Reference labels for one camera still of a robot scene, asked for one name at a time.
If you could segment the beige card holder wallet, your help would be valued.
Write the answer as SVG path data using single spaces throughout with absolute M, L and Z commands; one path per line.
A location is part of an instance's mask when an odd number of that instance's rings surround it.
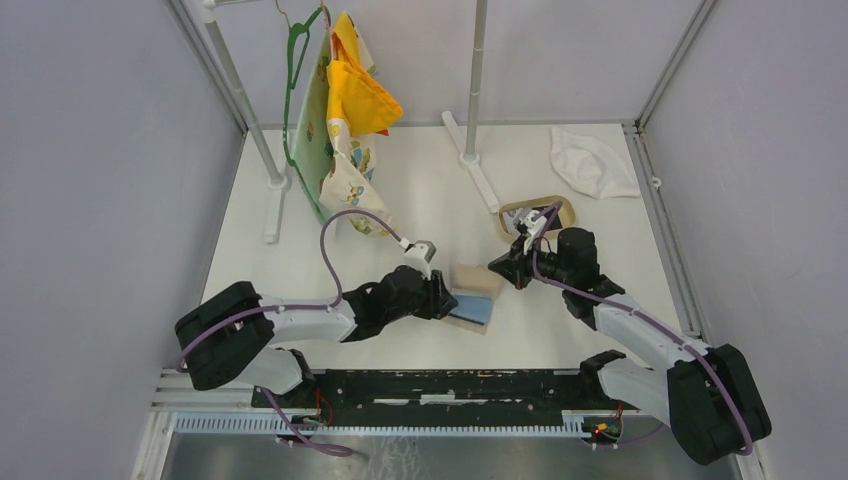
M 504 280 L 480 265 L 458 264 L 450 273 L 449 293 L 457 301 L 444 323 L 484 335 Z

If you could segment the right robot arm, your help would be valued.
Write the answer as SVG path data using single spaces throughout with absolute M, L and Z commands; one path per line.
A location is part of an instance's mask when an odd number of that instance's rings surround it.
M 700 465 L 749 455 L 755 442 L 771 435 L 771 418 L 743 353 L 687 337 L 649 315 L 602 273 L 592 232 L 565 228 L 552 252 L 523 233 L 487 267 L 518 290 L 534 280 L 560 289 L 574 318 L 626 347 L 581 363 L 577 392 L 585 405 L 602 408 L 618 400 L 650 414 Z

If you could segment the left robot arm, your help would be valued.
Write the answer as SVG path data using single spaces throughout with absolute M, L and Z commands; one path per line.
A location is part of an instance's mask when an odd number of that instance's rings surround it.
M 175 325 L 181 348 L 177 370 L 198 391 L 233 382 L 264 387 L 290 407 L 306 405 L 314 381 L 301 352 L 277 344 L 307 340 L 364 341 L 405 317 L 440 320 L 459 305 L 440 271 L 424 277 L 402 265 L 329 300 L 285 303 L 237 281 L 185 314 Z

